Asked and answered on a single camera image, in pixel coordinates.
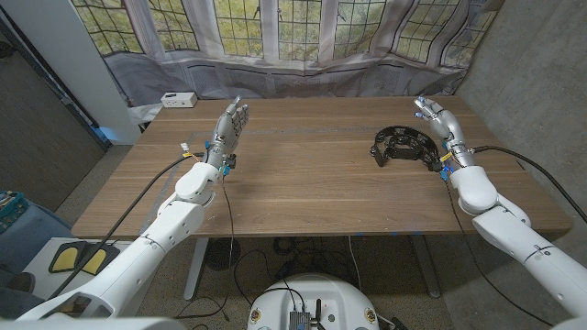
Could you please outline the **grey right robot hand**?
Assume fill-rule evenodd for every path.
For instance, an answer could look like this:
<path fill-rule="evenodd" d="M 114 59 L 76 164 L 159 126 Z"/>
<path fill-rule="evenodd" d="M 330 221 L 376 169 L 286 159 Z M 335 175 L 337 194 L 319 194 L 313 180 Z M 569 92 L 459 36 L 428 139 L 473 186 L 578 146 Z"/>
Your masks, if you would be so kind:
<path fill-rule="evenodd" d="M 472 153 L 467 149 L 465 137 L 457 118 L 442 105 L 424 96 L 414 100 L 420 109 L 419 117 L 423 117 L 445 143 L 455 161 L 462 167 L 475 166 Z"/>

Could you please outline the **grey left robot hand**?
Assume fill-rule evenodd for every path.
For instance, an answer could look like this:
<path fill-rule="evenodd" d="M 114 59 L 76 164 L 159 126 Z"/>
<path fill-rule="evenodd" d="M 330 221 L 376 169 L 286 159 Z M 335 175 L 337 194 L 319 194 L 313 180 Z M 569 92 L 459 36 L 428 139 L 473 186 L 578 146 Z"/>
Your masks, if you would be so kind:
<path fill-rule="evenodd" d="M 218 118 L 203 162 L 219 168 L 224 158 L 236 150 L 242 130 L 249 121 L 249 107 L 240 105 L 240 100 L 238 95 Z"/>

